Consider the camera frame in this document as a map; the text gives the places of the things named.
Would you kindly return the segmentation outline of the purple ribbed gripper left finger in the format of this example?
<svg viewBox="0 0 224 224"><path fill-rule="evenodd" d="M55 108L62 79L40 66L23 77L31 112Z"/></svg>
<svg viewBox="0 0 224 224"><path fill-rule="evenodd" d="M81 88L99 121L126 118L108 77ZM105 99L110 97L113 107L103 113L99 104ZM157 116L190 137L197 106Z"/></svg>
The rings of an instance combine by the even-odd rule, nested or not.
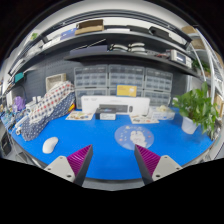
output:
<svg viewBox="0 0 224 224"><path fill-rule="evenodd" d="M68 157L57 157L45 168L45 171L81 186L85 180L92 156L93 147L88 145Z"/></svg>

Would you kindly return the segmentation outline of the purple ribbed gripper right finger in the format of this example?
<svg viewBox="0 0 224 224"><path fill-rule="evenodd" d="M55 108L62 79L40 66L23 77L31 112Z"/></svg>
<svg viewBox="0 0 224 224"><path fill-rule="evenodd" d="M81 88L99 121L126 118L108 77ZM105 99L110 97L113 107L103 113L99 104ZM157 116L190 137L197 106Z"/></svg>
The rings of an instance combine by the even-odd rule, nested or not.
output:
<svg viewBox="0 0 224 224"><path fill-rule="evenodd" d="M145 185L182 169L168 155L159 156L147 148L136 145L134 155Z"/></svg>

